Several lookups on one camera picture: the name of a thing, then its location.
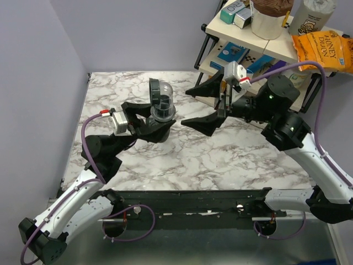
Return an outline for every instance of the orange snack bag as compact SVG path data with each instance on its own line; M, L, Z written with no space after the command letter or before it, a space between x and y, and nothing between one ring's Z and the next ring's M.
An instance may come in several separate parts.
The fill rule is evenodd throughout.
M299 62L316 61L326 70L353 73L353 39L339 36L335 31L317 31L304 36L292 36ZM316 69L304 65L300 70Z

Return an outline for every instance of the white marble surface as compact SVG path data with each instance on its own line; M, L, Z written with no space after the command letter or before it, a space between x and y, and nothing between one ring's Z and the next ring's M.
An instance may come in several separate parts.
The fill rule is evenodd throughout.
M213 137L180 125L186 118L205 116L213 109L185 95L194 86L196 72L94 73L88 88L78 133L65 173L64 189L82 170L80 157L82 122L102 109L124 101L148 103L148 79L169 82L174 89L176 120L169 139L162 144L138 140L118 155L123 164L106 188L120 190L200 190L307 188L306 172L290 157L278 152L260 134L261 130L241 120L228 118ZM89 134L111 134L105 119L95 120Z

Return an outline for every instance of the screw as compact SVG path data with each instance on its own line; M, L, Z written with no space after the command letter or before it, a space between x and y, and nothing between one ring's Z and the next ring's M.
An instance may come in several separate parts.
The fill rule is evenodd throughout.
M238 204L237 205L237 210L240 212L240 211L244 211L244 206L241 205L241 204Z
M134 212L135 214L139 214L139 213L141 212L141 207L140 207L140 206L134 207L134 208L133 208L133 212Z

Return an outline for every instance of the small box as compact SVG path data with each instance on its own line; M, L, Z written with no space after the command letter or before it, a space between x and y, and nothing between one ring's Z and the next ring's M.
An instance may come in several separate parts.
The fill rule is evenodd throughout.
M241 29L245 28L247 25L250 25L252 21L252 12L249 8L244 8L236 13L234 18L234 24Z
M216 62L211 61L211 62L210 62L210 67L212 67L212 68L214 68L214 69L216 69L216 70L220 70L220 69L222 69L223 66L219 65L219 64L216 63Z
M259 72L267 63L271 62L273 59L274 58L271 56L262 55L260 58L255 60L250 66L248 66L247 69L252 71L253 73Z
M244 57L248 54L249 49L228 42L223 50L218 54L218 58L226 61L226 62L237 62L241 63L241 61L244 59Z
M234 21L234 17L236 16L236 13L244 8L245 8L244 3L241 2L240 0L236 0L230 5L222 8L220 18L225 23L232 24Z

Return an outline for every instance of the gray wall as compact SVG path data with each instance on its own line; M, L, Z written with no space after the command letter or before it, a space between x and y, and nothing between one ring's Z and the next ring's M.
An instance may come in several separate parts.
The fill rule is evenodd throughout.
M90 71L191 70L218 0L51 0Z
M60 186L87 71L48 0L2 1L0 36L0 263L13 265L19 222Z

